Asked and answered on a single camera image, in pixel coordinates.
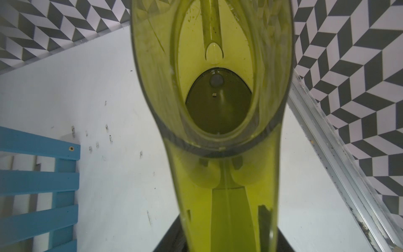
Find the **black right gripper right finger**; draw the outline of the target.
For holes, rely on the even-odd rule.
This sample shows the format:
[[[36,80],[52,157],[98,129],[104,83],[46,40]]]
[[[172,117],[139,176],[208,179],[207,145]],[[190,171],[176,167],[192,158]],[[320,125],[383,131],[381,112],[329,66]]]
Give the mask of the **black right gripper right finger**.
[[[280,229],[278,229],[277,252],[294,252],[294,249],[289,244]]]

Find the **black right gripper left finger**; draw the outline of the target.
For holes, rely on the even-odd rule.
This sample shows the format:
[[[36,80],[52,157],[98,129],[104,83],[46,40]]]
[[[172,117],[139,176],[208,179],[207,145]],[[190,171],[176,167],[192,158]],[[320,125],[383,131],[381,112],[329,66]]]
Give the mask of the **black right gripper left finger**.
[[[153,252],[188,252],[189,246],[178,216]]]

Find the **olive transparent watering can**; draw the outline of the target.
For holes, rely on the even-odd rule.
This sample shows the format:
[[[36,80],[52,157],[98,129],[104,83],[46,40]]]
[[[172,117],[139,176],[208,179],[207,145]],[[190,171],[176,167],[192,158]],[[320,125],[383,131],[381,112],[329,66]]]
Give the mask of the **olive transparent watering can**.
[[[290,1],[132,1],[136,71],[189,252],[276,252]]]

